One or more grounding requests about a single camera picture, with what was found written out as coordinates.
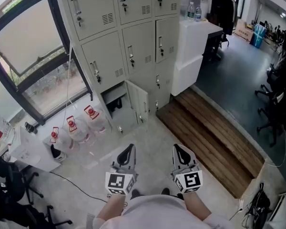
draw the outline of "white shirt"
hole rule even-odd
[[[211,214],[204,221],[191,214],[181,199],[168,195],[132,199],[121,216],[95,218],[93,229],[233,229],[227,219]]]

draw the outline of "wooden step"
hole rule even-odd
[[[192,90],[181,93],[156,114],[235,198],[257,177],[264,162],[261,155]]]
[[[190,88],[175,99],[211,131],[254,178],[258,176],[263,157],[218,111]]]

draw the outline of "plastic water bottle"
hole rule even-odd
[[[87,142],[92,133],[89,133],[88,127],[85,122],[74,119],[73,116],[67,118],[68,126],[69,126],[69,136],[78,143]]]
[[[62,128],[58,127],[53,127],[50,143],[65,153],[70,153],[75,146],[73,139]]]
[[[193,22],[194,21],[194,15],[195,15],[194,3],[190,2],[189,7],[187,8],[187,20],[189,22]]]
[[[106,131],[109,123],[105,113],[101,109],[93,109],[91,106],[88,106],[84,111],[86,112],[85,120],[92,131],[98,134]]]
[[[195,11],[195,21],[199,22],[201,20],[201,8],[198,6]]]
[[[15,129],[0,116],[0,142],[11,145],[13,143],[14,136]]]

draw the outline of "concrete floor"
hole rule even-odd
[[[81,146],[54,172],[70,179],[91,196],[107,200],[105,172],[109,170],[112,157],[130,143],[135,144],[137,150],[136,171],[139,177],[134,187],[146,195],[159,194],[164,187],[170,188],[171,194],[177,194],[178,188],[170,179],[170,173],[173,170],[172,147],[179,142],[155,116],[123,138],[119,138],[116,133],[107,133],[93,146]],[[238,199],[234,199],[205,167],[200,167],[204,185],[197,194],[213,213],[231,218],[238,210]],[[86,225],[88,213],[97,215],[103,207],[102,201],[86,196],[67,180],[51,173],[37,171],[40,176],[35,178],[33,186],[44,194],[44,198],[33,195],[34,206],[45,212],[46,205],[51,204],[54,206],[55,219],[71,219],[74,222],[73,225],[64,225],[61,228],[81,228]],[[277,202],[278,193],[286,191],[284,179],[278,169],[264,166],[259,177],[251,182],[243,196],[244,207],[253,198],[260,182],[265,183],[265,192],[271,200],[272,208]],[[26,198],[23,198],[21,203],[27,204]],[[232,219],[236,229],[242,228],[241,220],[244,214],[238,213]],[[12,229],[21,228],[9,224]]]
[[[270,127],[257,133],[256,127],[267,122],[265,115],[257,113],[259,107],[266,106],[267,97],[254,93],[261,84],[269,86],[266,69],[277,54],[265,43],[257,49],[235,35],[228,36],[228,40],[228,48],[223,43],[222,60],[202,66],[195,86],[226,110],[280,165],[285,154],[284,133],[274,147],[269,145],[273,140]],[[279,170],[286,180],[286,159]]]

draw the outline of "window frame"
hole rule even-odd
[[[0,18],[0,31],[8,24],[10,23],[14,18],[19,16],[21,13],[25,12],[28,8],[32,7],[36,3],[40,2],[42,0],[22,0],[18,4],[16,4],[13,8],[11,8],[9,11],[7,11],[1,18]],[[36,120],[37,123],[34,123],[35,127],[39,125],[44,125],[45,122],[50,119],[52,116],[54,116],[56,113],[70,105],[70,101],[66,100],[63,103],[59,104],[58,106],[54,107],[52,110],[50,110],[45,115],[42,115],[39,113],[32,104],[29,103],[29,101],[23,96],[23,92],[27,90],[30,86],[35,84],[38,80],[40,80],[42,77],[47,75],[48,73],[52,72],[59,66],[61,66],[63,63],[66,63],[69,61],[69,45],[70,40],[69,36],[67,34],[67,31],[65,29],[65,26],[63,24],[63,20],[61,17],[61,12],[58,6],[57,0],[47,0],[49,3],[49,7],[51,10],[51,14],[56,26],[56,29],[58,31],[58,34],[61,38],[62,45],[65,49],[65,52],[59,54],[55,58],[51,59],[50,61],[46,62],[43,66],[38,68],[36,71],[34,71],[32,74],[30,74],[27,78],[25,78],[18,86],[14,84],[12,79],[8,76],[6,71],[4,70],[2,64],[0,63],[0,81],[3,84],[3,86],[6,88],[6,90],[11,94],[11,96],[17,101],[17,103],[33,118]],[[87,79],[84,76],[84,73],[79,65],[79,62],[77,60],[77,57],[72,51],[71,53],[71,59],[74,60],[76,67],[86,85],[87,89],[84,89],[74,95],[70,100],[72,102],[78,100],[79,98],[83,97],[86,94],[91,95],[91,101],[92,98],[92,90],[87,82]]]

